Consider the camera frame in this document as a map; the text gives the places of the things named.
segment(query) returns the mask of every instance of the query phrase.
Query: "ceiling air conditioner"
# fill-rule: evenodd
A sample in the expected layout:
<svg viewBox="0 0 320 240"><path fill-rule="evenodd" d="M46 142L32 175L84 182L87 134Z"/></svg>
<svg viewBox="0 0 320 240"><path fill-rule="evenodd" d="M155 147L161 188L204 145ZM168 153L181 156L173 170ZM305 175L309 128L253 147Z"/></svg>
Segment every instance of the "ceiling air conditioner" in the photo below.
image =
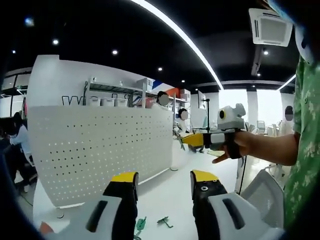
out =
<svg viewBox="0 0 320 240"><path fill-rule="evenodd" d="M265 9L250 8L249 15L254 44L288 46L293 26L290 22Z"/></svg>

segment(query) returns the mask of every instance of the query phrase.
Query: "pegboard wall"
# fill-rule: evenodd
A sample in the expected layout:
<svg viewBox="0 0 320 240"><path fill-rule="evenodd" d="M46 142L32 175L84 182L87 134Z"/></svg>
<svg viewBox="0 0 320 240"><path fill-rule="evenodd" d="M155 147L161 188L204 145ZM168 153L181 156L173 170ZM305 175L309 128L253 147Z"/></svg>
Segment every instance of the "pegboard wall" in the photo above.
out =
<svg viewBox="0 0 320 240"><path fill-rule="evenodd" d="M101 194L114 175L146 180L172 164L171 111L39 106L28 112L32 156L56 207Z"/></svg>

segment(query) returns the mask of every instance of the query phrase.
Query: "shirt sleeve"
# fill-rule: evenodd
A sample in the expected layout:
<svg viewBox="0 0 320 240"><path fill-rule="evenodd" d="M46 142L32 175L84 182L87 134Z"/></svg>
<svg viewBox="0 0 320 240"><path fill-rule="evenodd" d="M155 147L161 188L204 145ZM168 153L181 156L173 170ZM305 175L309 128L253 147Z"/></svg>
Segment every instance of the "shirt sleeve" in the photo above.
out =
<svg viewBox="0 0 320 240"><path fill-rule="evenodd" d="M301 98L302 86L305 71L305 61L300 57L296 69L295 76L295 90L294 90L294 103L293 103L293 130L301 134Z"/></svg>
<svg viewBox="0 0 320 240"><path fill-rule="evenodd" d="M10 138L10 144L11 145L18 145L21 144L28 139L28 130L24 125L22 125L19 129L19 132L16 137Z"/></svg>

